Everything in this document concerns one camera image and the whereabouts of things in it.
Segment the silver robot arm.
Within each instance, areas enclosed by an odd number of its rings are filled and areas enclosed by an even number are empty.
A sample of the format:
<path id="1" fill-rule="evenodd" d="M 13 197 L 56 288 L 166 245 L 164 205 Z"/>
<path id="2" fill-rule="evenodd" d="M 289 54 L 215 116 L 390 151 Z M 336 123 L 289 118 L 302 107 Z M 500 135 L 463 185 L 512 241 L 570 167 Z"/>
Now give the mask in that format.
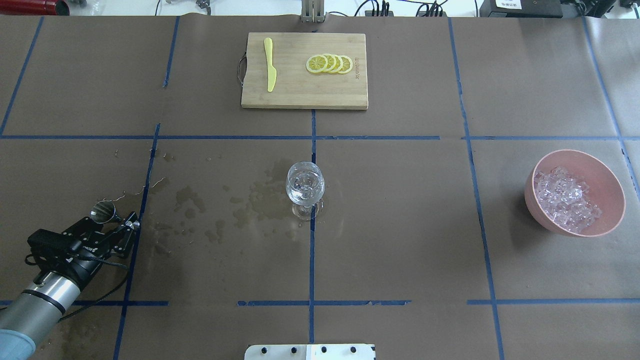
<path id="1" fill-rule="evenodd" d="M 10 305 L 1 310 L 0 357 L 27 360 L 55 325 L 71 316 L 69 308 L 105 266 L 128 271 L 112 256 L 126 259 L 140 228 L 135 212 L 126 218 L 95 211 L 62 232 L 40 228 L 27 243 L 28 265 L 38 275 Z"/>

